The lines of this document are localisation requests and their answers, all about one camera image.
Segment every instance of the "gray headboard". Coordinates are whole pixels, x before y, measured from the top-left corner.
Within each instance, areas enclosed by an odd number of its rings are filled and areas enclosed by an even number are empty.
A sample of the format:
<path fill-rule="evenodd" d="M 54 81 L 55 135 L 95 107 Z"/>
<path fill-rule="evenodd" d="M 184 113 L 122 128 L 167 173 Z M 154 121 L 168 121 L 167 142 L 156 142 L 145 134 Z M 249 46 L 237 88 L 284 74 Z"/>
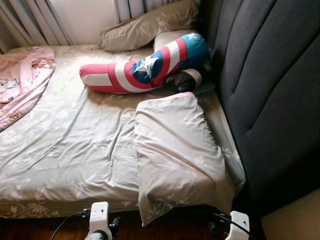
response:
<path fill-rule="evenodd" d="M 261 216 L 319 188 L 319 0 L 202 0 L 218 94 Z"/>

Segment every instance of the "pillow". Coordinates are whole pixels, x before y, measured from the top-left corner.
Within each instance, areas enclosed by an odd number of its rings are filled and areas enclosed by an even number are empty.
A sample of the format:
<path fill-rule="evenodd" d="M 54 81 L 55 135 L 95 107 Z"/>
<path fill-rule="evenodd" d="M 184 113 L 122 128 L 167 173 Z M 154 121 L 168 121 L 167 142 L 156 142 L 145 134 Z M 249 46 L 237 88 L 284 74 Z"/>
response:
<path fill-rule="evenodd" d="M 209 46 L 198 33 L 184 35 L 138 61 L 81 66 L 84 85 L 96 92 L 142 93 L 166 83 L 166 76 L 203 63 Z"/>
<path fill-rule="evenodd" d="M 193 28 L 198 15 L 198 5 L 194 0 L 167 4 L 129 22 L 105 29 L 100 34 L 98 48 L 109 52 L 138 49 L 160 33 Z"/>
<path fill-rule="evenodd" d="M 229 213 L 234 185 L 192 92 L 140 102 L 134 133 L 143 226 L 173 207 Z"/>
<path fill-rule="evenodd" d="M 183 35 L 196 33 L 197 31 L 194 29 L 185 29 L 185 30 L 177 30 L 177 31 L 168 31 L 163 32 L 157 35 L 154 39 L 154 51 L 158 51 L 163 46 L 171 43 L 172 41 L 181 38 Z"/>
<path fill-rule="evenodd" d="M 173 85 L 177 92 L 194 91 L 196 95 L 212 91 L 215 88 L 212 68 L 208 60 L 202 65 L 196 65 L 193 68 L 172 74 L 166 79 L 166 83 Z"/>

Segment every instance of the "pink fabric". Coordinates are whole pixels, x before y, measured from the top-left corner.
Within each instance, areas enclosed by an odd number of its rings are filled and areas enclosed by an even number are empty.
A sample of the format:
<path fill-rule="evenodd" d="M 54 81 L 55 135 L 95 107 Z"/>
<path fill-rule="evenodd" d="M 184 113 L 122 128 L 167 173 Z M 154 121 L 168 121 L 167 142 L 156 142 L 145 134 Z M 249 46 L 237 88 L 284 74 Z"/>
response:
<path fill-rule="evenodd" d="M 0 55 L 0 132 L 34 107 L 54 70 L 51 48 Z"/>

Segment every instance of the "cable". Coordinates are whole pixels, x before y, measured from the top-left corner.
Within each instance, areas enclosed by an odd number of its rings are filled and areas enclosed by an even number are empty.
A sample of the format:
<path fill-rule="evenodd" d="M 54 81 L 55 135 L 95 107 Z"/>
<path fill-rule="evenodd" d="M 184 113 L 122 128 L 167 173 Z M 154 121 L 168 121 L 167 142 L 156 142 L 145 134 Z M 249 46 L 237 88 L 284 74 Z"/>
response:
<path fill-rule="evenodd" d="M 224 217 L 224 216 L 221 216 L 221 215 L 219 215 L 219 214 L 217 214 L 217 213 L 214 213 L 214 215 L 215 215 L 216 217 L 222 219 L 222 220 L 227 221 L 227 222 L 230 223 L 230 224 L 233 224 L 233 225 L 237 226 L 239 229 L 241 229 L 242 231 L 244 231 L 244 232 L 245 232 L 246 234 L 248 234 L 250 237 L 253 237 L 252 234 L 251 234 L 247 229 L 245 229 L 244 227 L 240 226 L 238 223 L 236 223 L 236 222 L 234 222 L 234 221 L 231 221 L 230 219 L 228 219 L 228 218 L 226 218 L 226 217 Z"/>
<path fill-rule="evenodd" d="M 54 233 L 52 234 L 51 240 L 54 240 L 57 232 L 60 230 L 61 226 L 62 226 L 66 221 L 68 221 L 68 220 L 69 220 L 70 218 L 72 218 L 72 217 L 82 216 L 83 214 L 84 214 L 83 212 L 78 212 L 78 213 L 72 214 L 71 216 L 68 216 L 68 217 L 56 228 L 56 230 L 55 230 Z"/>

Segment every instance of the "white star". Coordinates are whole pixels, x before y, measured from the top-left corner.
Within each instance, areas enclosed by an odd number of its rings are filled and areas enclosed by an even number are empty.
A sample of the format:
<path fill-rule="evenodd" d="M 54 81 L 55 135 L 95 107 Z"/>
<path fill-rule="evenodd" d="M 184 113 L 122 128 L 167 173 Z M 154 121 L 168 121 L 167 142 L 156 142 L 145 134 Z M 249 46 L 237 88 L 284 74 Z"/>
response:
<path fill-rule="evenodd" d="M 193 33 L 190 33 L 190 34 L 188 35 L 188 37 L 189 37 L 189 40 L 190 40 L 190 39 L 196 39 L 196 38 L 197 38 L 197 35 L 193 32 Z"/>
<path fill-rule="evenodd" d="M 147 56 L 144 60 L 142 60 L 141 65 L 135 70 L 139 72 L 146 72 L 151 79 L 151 67 L 158 59 L 158 57 L 151 58 L 150 56 Z"/>

